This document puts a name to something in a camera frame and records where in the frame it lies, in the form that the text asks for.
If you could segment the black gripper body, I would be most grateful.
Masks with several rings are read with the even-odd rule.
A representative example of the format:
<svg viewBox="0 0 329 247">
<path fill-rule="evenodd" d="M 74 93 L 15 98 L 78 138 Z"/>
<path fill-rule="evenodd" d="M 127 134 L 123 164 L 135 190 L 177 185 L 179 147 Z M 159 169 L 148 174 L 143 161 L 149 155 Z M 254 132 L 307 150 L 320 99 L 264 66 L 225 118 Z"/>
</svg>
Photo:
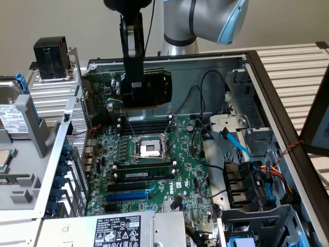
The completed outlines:
<svg viewBox="0 0 329 247">
<path fill-rule="evenodd" d="M 152 0 L 104 0 L 105 6 L 119 13 L 138 13 L 146 8 Z"/>
</svg>

